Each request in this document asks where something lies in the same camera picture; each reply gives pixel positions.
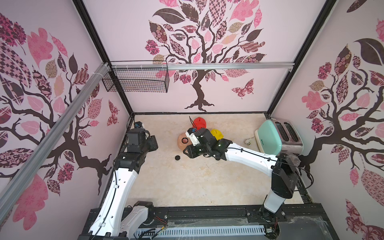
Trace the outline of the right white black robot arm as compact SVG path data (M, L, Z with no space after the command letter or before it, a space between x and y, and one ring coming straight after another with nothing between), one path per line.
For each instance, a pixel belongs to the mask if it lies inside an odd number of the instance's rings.
M188 129L186 138L191 144L183 150L183 153L190 159L205 156L212 157L217 161L240 163L271 178L270 191L260 208L261 216L274 217L285 200L293 197L299 181L300 169L294 165L293 155L286 153L269 155L243 148L227 139L217 140L205 128L200 130Z

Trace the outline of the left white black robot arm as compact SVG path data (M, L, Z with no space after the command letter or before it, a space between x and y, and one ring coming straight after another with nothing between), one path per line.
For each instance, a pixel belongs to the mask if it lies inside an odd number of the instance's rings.
M137 202L125 218L123 213L147 153L158 149L157 140L144 128L131 129L126 137L128 142L115 159L103 205L88 232L79 235L79 240L131 240L143 223L152 221L151 202Z

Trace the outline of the yellow piggy bank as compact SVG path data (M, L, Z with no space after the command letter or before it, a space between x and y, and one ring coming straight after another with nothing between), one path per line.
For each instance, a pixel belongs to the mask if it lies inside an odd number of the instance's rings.
M215 139L217 141L221 140L224 138L223 134L221 133L221 131L219 130L216 130L216 129L213 129L211 130L211 134L213 135L213 137L215 137Z

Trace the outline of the red piggy bank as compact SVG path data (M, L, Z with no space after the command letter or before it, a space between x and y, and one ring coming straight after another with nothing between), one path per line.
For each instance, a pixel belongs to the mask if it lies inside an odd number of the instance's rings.
M207 127L207 123L206 123L205 119L198 117L198 118L193 120L193 126L197 130L205 129Z

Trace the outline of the mint green toaster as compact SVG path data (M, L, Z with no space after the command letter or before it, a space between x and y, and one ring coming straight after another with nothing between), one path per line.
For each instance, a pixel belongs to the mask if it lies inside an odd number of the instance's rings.
M266 120L255 130L255 138L259 150L269 155L280 153L299 155L304 149L304 144L295 127L284 120Z

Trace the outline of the glass jar black lid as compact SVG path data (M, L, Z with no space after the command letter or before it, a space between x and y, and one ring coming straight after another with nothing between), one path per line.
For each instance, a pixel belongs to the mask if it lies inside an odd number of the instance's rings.
M298 167L301 163L301 160L299 159L299 157L294 154L286 154L285 159L288 164L292 164L295 167Z

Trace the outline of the back aluminium rail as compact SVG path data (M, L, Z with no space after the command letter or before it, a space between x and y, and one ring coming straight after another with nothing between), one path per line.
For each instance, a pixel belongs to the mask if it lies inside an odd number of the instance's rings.
M292 69L294 63L290 62L260 62L260 63L210 63L210 64L136 64L112 65L112 69L139 69L139 70L234 70L234 69Z

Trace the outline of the aluminium rail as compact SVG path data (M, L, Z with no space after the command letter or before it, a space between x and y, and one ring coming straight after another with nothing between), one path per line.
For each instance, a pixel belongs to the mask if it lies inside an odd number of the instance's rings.
M290 62L260 62L260 63L210 63L210 64L136 64L112 65L112 69L139 69L139 70L234 70L234 69L292 69L294 63Z
M99 65L80 93L75 97L69 107L66 108L64 114L54 124L48 135L43 138L42 142L31 154L31 157L23 164L17 174L1 192L1 222L6 218L10 210L12 210L16 201L48 158L49 153L60 140L72 120L74 120L80 108L109 70L110 67L108 63Z

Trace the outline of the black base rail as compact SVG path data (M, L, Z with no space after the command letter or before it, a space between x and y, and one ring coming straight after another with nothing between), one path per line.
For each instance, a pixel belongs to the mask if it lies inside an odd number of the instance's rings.
M261 205L151 207L144 224L212 219L247 219L250 223L262 223L264 220L288 222L294 217L329 219L321 204L285 204L275 214L262 210Z

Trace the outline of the left aluminium rail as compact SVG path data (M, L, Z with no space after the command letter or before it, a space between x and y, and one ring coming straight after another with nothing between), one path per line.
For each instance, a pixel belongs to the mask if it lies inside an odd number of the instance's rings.
M74 120L80 108L109 70L110 67L108 63L99 65L80 93L75 97L69 107L66 108L64 114L54 124L48 135L43 138L42 142L31 154L31 157L23 164L17 174L1 192L1 222L6 218L10 210L12 210L16 201L48 158L49 153L60 140L72 120Z

